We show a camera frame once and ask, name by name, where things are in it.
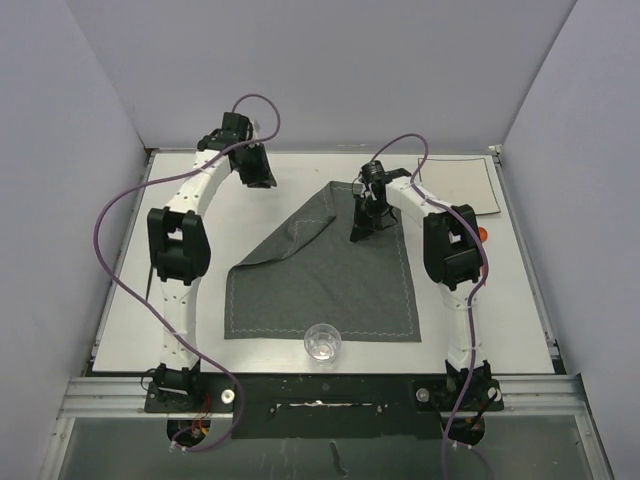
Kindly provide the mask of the grey cloth placemat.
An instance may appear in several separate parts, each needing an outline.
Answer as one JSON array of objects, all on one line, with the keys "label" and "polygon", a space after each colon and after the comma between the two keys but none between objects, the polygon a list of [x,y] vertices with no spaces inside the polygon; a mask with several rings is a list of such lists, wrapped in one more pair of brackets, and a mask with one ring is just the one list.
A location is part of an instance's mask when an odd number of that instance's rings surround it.
[{"label": "grey cloth placemat", "polygon": [[354,207],[351,186],[331,181],[230,269],[226,338],[301,339],[325,323],[348,341],[420,341],[401,216],[353,242]]}]

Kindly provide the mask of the white rectangular plate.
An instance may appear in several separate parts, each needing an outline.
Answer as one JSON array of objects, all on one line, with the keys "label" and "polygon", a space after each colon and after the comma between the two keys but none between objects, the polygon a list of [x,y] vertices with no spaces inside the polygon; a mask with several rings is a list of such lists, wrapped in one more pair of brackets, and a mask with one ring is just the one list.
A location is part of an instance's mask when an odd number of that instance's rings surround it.
[{"label": "white rectangular plate", "polygon": [[452,205],[470,205],[477,216],[500,212],[489,168],[483,158],[428,159],[416,183]]}]

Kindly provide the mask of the clear drinking glass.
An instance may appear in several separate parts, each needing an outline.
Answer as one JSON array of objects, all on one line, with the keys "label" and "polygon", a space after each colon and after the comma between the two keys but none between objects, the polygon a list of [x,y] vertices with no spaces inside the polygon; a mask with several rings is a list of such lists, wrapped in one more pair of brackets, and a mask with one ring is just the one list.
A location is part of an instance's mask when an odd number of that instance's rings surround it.
[{"label": "clear drinking glass", "polygon": [[317,364],[330,365],[339,356],[342,338],[333,325],[320,323],[307,330],[303,344],[308,356]]}]

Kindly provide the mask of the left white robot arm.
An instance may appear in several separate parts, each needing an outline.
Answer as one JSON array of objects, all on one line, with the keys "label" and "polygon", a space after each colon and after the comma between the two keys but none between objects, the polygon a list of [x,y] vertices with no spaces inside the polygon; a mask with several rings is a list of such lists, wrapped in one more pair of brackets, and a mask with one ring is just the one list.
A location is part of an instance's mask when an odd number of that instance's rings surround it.
[{"label": "left white robot arm", "polygon": [[191,175],[164,207],[147,215],[151,266],[159,279],[167,323],[153,382],[183,411],[198,407],[204,395],[199,357],[193,352],[197,294],[211,261],[204,214],[222,182],[234,172],[249,188],[277,185],[252,126],[245,133],[218,128],[203,137]]}]

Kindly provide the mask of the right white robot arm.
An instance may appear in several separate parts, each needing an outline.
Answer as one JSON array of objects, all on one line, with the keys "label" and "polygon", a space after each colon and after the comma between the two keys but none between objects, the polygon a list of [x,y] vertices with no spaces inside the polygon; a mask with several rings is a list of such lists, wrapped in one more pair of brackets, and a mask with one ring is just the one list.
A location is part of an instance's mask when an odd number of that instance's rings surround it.
[{"label": "right white robot arm", "polygon": [[356,181],[352,242],[387,228],[383,219],[396,211],[422,229],[423,264],[439,286],[448,331],[446,365],[472,371],[484,360],[475,325],[475,295],[488,272],[476,214],[469,205],[453,205],[416,184],[399,168],[386,171],[378,161],[365,164]]}]

